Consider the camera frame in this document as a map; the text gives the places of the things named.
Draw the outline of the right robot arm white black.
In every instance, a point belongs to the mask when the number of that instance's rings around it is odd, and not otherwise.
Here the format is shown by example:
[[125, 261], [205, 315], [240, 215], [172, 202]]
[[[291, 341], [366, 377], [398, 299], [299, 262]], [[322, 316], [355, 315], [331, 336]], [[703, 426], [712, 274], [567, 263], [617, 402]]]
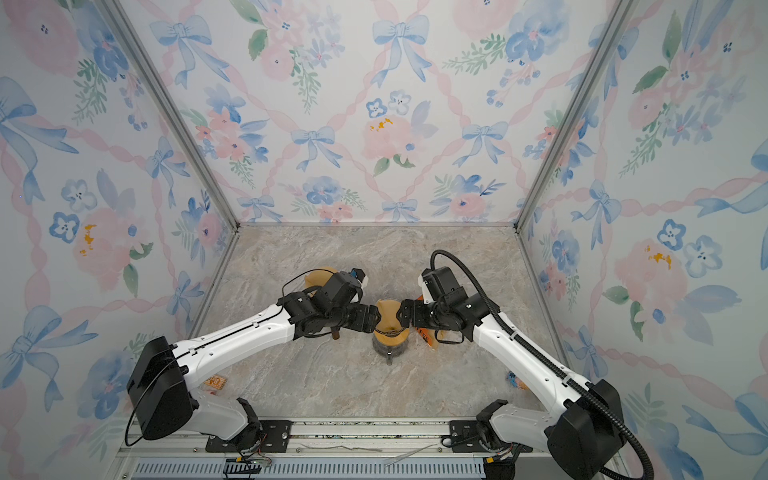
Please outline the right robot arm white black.
[[572, 479], [608, 476], [625, 446], [608, 413], [622, 414], [617, 391], [592, 384], [523, 334], [487, 296], [468, 295], [448, 267], [425, 269], [419, 300], [405, 300], [401, 323], [456, 333], [498, 359], [541, 402], [540, 411], [497, 400], [476, 416], [478, 442], [490, 451], [516, 445], [548, 453]]

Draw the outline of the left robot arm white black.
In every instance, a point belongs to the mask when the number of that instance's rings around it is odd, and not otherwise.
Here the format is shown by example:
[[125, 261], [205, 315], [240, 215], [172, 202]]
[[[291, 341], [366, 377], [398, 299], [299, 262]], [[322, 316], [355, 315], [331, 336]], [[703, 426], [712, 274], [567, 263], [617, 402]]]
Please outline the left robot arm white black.
[[132, 411], [145, 441], [178, 431], [196, 432], [236, 451], [255, 450], [265, 437], [250, 403], [221, 399], [202, 390], [205, 380], [263, 350], [297, 339], [349, 329], [372, 333], [380, 320], [363, 303], [361, 269], [328, 271], [303, 290], [283, 294], [274, 304], [213, 333], [170, 343], [157, 337], [145, 344], [127, 383]]

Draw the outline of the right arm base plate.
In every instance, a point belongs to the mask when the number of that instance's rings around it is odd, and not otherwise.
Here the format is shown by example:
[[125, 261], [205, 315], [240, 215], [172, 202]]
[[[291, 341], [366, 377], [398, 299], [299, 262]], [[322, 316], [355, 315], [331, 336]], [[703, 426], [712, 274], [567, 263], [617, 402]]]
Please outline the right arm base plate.
[[441, 445], [453, 453], [481, 453], [503, 455], [514, 453], [516, 447], [503, 442], [489, 426], [477, 420], [450, 420], [449, 432], [441, 438]]

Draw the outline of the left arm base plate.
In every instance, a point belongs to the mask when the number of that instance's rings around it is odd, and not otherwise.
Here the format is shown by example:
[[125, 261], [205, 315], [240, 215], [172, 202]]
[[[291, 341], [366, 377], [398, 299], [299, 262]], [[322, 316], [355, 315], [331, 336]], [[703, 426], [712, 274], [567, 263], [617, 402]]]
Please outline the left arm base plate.
[[207, 453], [285, 453], [293, 423], [290, 420], [266, 420], [248, 424], [231, 440], [210, 436]]

